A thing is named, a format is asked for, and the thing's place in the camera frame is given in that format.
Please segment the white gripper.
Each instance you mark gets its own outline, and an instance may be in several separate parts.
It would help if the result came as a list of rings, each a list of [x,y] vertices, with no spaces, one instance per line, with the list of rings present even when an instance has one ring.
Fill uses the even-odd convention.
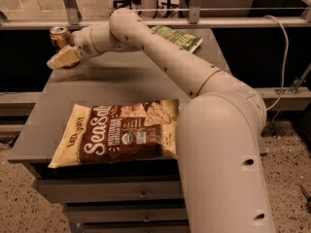
[[[62,48],[47,62],[49,68],[54,70],[73,67],[80,62],[81,55],[84,57],[95,57],[100,54],[91,40],[90,27],[74,31],[72,38],[75,47],[67,45]]]

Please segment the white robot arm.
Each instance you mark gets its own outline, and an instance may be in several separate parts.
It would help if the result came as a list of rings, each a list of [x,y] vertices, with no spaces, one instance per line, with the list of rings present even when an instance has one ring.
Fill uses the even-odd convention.
[[[136,49],[189,95],[176,123],[175,156],[191,233],[275,233],[259,159],[266,107],[253,88],[157,35],[129,9],[74,32],[73,42],[50,66],[71,51]]]

